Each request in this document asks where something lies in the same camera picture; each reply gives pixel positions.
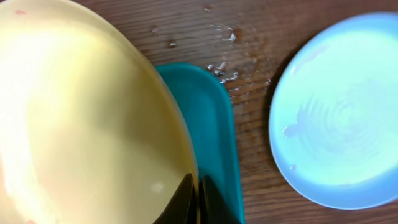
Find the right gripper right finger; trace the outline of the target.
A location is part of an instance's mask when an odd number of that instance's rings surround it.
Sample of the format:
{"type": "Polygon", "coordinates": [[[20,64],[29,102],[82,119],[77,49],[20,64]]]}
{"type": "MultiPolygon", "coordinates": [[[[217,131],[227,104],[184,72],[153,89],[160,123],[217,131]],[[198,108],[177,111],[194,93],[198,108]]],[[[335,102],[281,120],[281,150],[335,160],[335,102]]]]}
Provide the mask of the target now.
{"type": "Polygon", "coordinates": [[[200,181],[199,198],[201,224],[241,224],[208,175],[200,181]]]}

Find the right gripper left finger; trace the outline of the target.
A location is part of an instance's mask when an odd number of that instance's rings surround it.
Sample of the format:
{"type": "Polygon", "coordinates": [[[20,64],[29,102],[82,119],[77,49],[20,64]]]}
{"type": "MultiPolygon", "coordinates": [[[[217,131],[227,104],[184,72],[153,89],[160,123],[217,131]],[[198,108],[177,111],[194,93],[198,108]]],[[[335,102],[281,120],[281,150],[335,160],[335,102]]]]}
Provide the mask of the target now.
{"type": "Polygon", "coordinates": [[[197,202],[192,174],[186,174],[154,224],[195,224],[197,202]]]}

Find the yellow-green plastic plate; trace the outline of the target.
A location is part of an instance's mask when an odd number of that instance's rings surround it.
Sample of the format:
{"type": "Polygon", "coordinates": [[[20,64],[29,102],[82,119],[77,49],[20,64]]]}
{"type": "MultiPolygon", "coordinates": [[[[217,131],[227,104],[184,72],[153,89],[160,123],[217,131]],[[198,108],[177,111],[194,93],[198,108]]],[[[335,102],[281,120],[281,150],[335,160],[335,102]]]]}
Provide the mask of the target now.
{"type": "Polygon", "coordinates": [[[198,173],[148,59],[73,1],[1,3],[1,222],[154,223],[198,173]]]}

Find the light blue plastic plate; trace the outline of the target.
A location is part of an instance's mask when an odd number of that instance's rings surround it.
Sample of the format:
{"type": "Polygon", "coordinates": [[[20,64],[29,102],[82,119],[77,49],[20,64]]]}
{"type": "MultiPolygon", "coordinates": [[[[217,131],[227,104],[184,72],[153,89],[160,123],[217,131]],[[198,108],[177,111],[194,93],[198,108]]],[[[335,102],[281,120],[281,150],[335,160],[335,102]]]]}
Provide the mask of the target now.
{"type": "Polygon", "coordinates": [[[397,13],[345,19],[319,32],[284,69],[269,110],[284,179],[324,207],[397,200],[397,13]]]}

